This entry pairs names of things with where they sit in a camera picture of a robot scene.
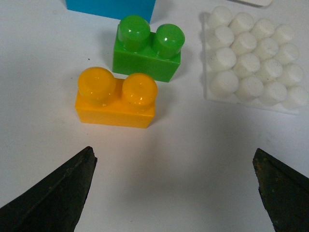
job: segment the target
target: plastic brick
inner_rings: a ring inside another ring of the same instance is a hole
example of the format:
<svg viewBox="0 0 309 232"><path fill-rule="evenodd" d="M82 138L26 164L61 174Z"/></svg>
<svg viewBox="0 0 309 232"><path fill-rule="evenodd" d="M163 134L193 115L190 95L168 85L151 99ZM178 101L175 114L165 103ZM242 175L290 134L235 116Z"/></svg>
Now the plastic brick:
<svg viewBox="0 0 309 232"><path fill-rule="evenodd" d="M122 19L128 15L139 15L150 22L155 0L66 0L67 9Z"/></svg>
<svg viewBox="0 0 309 232"><path fill-rule="evenodd" d="M146 74L124 80L91 67L79 76L75 109L83 123L146 128L155 116L156 95L157 85Z"/></svg>
<svg viewBox="0 0 309 232"><path fill-rule="evenodd" d="M112 71L145 73L156 81L169 82L181 63L184 40L174 24L163 24L154 33L143 18L129 15L118 25Z"/></svg>
<svg viewBox="0 0 309 232"><path fill-rule="evenodd" d="M223 6L204 19L207 100L288 114L308 103L291 26L265 18L254 22L248 13L233 16Z"/></svg>

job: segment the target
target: white surface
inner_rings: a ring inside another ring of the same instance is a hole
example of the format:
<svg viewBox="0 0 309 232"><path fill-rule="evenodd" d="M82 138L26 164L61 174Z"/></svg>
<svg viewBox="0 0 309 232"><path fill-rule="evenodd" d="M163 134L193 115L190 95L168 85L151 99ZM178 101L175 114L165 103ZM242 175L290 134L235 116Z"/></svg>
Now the white surface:
<svg viewBox="0 0 309 232"><path fill-rule="evenodd" d="M76 232L274 232L252 159L260 147L309 176L309 107L293 116L204 99L201 15L217 5L291 25L309 88L308 0L157 0L151 30L177 24L186 42L144 130L83 124L74 110L79 73L112 68L119 20L62 0L2 0L0 207L91 145L98 164Z"/></svg>

